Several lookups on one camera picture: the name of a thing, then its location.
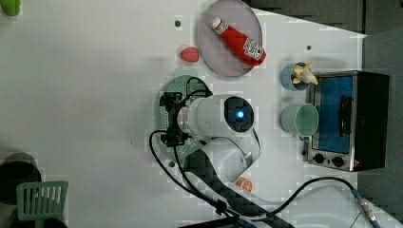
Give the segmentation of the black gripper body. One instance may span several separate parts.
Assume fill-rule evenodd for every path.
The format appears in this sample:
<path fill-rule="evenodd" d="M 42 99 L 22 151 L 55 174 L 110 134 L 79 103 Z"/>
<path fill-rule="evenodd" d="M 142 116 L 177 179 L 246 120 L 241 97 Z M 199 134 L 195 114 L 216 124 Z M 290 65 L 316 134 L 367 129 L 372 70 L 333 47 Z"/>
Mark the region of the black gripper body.
<path fill-rule="evenodd" d="M 161 136 L 163 143 L 167 147 L 184 145 L 189 138 L 189 135 L 181 130 L 177 120 L 184 104 L 185 101 L 181 92 L 165 92 L 160 98 L 160 106 L 164 106 L 168 114 L 168 127 L 165 135 Z"/>

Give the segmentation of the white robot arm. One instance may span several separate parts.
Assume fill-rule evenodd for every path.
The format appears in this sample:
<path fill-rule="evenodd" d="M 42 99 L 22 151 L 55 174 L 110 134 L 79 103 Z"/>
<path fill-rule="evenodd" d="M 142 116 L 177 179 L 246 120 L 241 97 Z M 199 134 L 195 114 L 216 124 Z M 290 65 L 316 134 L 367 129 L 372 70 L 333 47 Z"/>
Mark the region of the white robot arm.
<path fill-rule="evenodd" d="M 236 185 L 260 156 L 255 113 L 242 97 L 214 95 L 209 90 L 160 94 L 157 110 L 164 115 L 162 150 L 172 156 L 182 174 L 182 188 L 216 207 L 220 213 L 262 222 L 271 228 L 296 228 L 282 212 L 307 186 L 304 182 L 289 199 L 275 205 Z"/>

